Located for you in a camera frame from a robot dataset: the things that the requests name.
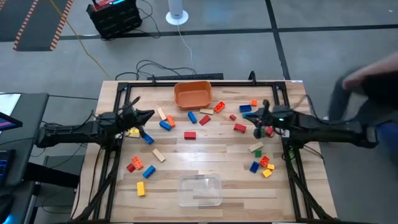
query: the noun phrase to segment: blue lego brick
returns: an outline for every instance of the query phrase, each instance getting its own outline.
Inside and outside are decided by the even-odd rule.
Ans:
[[[195,115],[193,115],[192,111],[188,112],[188,117],[189,119],[191,119],[192,124],[195,124],[197,122],[197,118],[195,117]]]
[[[145,135],[144,135],[144,140],[148,144],[152,144],[155,142],[155,140],[153,138],[151,138],[147,133],[145,133]]]
[[[239,106],[240,112],[248,112],[251,111],[251,105],[241,105]]]
[[[162,128],[164,128],[164,129],[166,129],[168,131],[170,131],[172,129],[172,127],[169,124],[167,124],[166,122],[164,122],[164,121],[160,121],[159,124],[160,124],[160,126]]]
[[[246,118],[247,115],[253,115],[254,112],[248,112],[248,113],[243,113],[242,116],[243,118]]]
[[[259,169],[260,164],[256,161],[253,161],[253,164],[250,167],[250,172],[256,173],[257,170]]]
[[[148,178],[150,175],[152,175],[155,172],[155,167],[150,165],[150,167],[145,170],[145,172],[142,174],[143,177]]]

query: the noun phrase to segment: wooden tabletop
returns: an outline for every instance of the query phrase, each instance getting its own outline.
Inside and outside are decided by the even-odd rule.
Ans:
[[[105,81],[98,100],[96,114],[113,110],[118,82]],[[296,104],[305,94],[303,83],[286,82],[290,105]],[[280,137],[264,138],[263,155],[275,165],[275,171],[264,178],[260,169],[256,174],[249,171],[253,161],[259,161],[249,146],[259,142],[253,137],[254,125],[242,118],[239,105],[250,100],[262,102],[267,99],[274,104],[270,87],[213,87],[213,108],[219,101],[226,103],[219,114],[211,115],[211,121],[204,126],[192,124],[187,111],[177,108],[174,103],[173,87],[134,87],[130,99],[141,96],[135,108],[156,110],[162,108],[170,114],[176,127],[170,132],[159,126],[160,116],[156,112],[145,126],[145,131],[155,139],[148,145],[143,139],[124,138],[116,184],[111,222],[272,222],[295,221],[292,198],[289,189],[285,162],[281,159]],[[306,100],[296,110],[309,113]],[[197,120],[204,114],[193,110]],[[236,121],[229,116],[235,114]],[[233,130],[234,124],[247,126],[242,134]],[[184,140],[184,131],[196,131],[197,139]],[[309,146],[318,152],[319,145]],[[99,150],[96,144],[89,144],[81,172],[81,194],[76,215],[87,206],[93,178],[94,164]],[[165,161],[161,163],[152,153],[158,149]],[[93,195],[96,192],[101,173],[104,152],[96,166]],[[128,172],[126,166],[132,156],[139,156],[144,168]],[[311,152],[301,150],[303,168],[309,191],[331,216],[336,216],[325,167],[322,160]],[[150,166],[156,171],[145,179],[142,173]],[[178,199],[179,177],[181,175],[219,174],[222,183],[223,202],[216,207],[181,207]],[[137,182],[144,181],[146,196],[137,196]],[[302,216],[305,216],[302,194],[298,197]],[[106,199],[101,204],[100,217],[104,216]]]

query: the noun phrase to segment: orange bowl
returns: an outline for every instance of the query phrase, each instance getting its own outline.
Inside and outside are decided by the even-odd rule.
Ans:
[[[206,108],[213,101],[211,84],[208,81],[177,83],[174,101],[183,110]]]

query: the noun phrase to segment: toy block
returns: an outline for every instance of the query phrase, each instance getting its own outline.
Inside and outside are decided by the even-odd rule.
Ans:
[[[219,113],[225,107],[225,103],[220,101],[217,106],[214,108],[214,111]]]
[[[172,127],[169,124],[167,124],[166,122],[164,122],[164,121],[160,121],[159,125],[160,125],[160,127],[164,128],[164,129],[166,129],[168,131],[170,131],[172,129]]]
[[[233,114],[231,114],[230,116],[229,116],[229,118],[231,119],[231,120],[236,120],[236,116],[235,115],[233,115]]]
[[[154,149],[154,150],[152,150],[152,153],[156,156],[156,158],[158,158],[158,160],[159,160],[160,162],[165,161],[164,156],[159,152],[159,150]]]
[[[204,108],[202,108],[202,109],[199,110],[199,112],[200,113],[204,113],[204,114],[210,114],[210,115],[214,114],[214,110],[212,110],[212,109],[204,109]]]
[[[153,138],[151,138],[147,133],[145,133],[145,135],[144,135],[144,140],[148,144],[153,144],[155,142],[155,140]]]
[[[240,112],[249,112],[249,111],[251,111],[251,106],[250,105],[241,105],[241,106],[239,106],[239,111]]]
[[[140,137],[140,135],[139,135],[139,130],[138,130],[137,128],[132,128],[132,129],[130,129],[130,130],[129,130],[129,137],[132,137],[132,138],[139,138],[139,137]]]
[[[206,115],[206,116],[204,116],[200,121],[199,121],[199,123],[200,123],[200,125],[205,125],[207,122],[209,122],[209,120],[211,120],[210,119],[210,117],[208,116],[208,115]]]
[[[126,168],[129,172],[133,172],[136,169],[132,164],[129,164]]]
[[[254,151],[254,157],[256,158],[260,158],[261,154],[262,154],[261,149],[257,149],[256,151]]]
[[[155,170],[156,170],[155,167],[150,165],[150,167],[147,170],[145,170],[145,172],[142,174],[142,176],[145,178],[148,178],[155,172]]]
[[[141,160],[139,160],[138,156],[134,156],[131,159],[132,163],[134,166],[137,168],[137,170],[141,169],[143,167]]]
[[[266,135],[270,138],[274,137],[274,128],[273,127],[267,127],[266,129]]]
[[[262,142],[258,142],[252,146],[249,147],[250,152],[254,152],[255,150],[261,148],[263,146]]]
[[[264,138],[266,136],[266,130],[261,128],[261,137]]]
[[[271,170],[266,169],[262,172],[262,174],[264,175],[265,178],[267,178],[272,174],[272,172],[271,172]]]
[[[257,106],[257,100],[251,100],[251,101],[250,101],[250,104],[251,104],[252,106]]]
[[[253,164],[251,164],[251,167],[250,167],[250,172],[256,173],[257,170],[259,169],[259,166],[260,166],[260,164],[258,162],[253,161]]]
[[[265,167],[265,166],[268,164],[268,162],[269,162],[269,158],[268,158],[267,156],[264,156],[264,157],[261,159],[260,164],[261,164],[263,167]]]
[[[254,115],[254,113],[253,112],[243,113],[242,117],[246,118],[247,115]]]
[[[274,164],[268,164],[267,165],[267,169],[274,170],[275,169],[275,165]]]
[[[184,132],[184,139],[193,139],[197,138],[197,133],[194,131],[185,131]]]
[[[235,124],[234,130],[240,131],[242,133],[246,132],[246,126],[242,124]]]
[[[157,112],[159,113],[162,121],[166,120],[166,115],[164,115],[162,108],[158,108]]]
[[[175,123],[174,123],[173,117],[171,115],[167,115],[167,121],[169,122],[169,124],[172,128],[175,128]]]
[[[188,112],[188,117],[192,121],[192,124],[196,124],[197,118],[195,117],[195,115],[193,115],[192,111]]]
[[[137,194],[138,196],[145,196],[145,187],[143,182],[137,182]]]

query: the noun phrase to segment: clear plastic container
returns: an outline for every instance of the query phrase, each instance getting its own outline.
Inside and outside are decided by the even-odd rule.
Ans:
[[[182,176],[178,195],[182,207],[219,206],[223,201],[220,175]]]

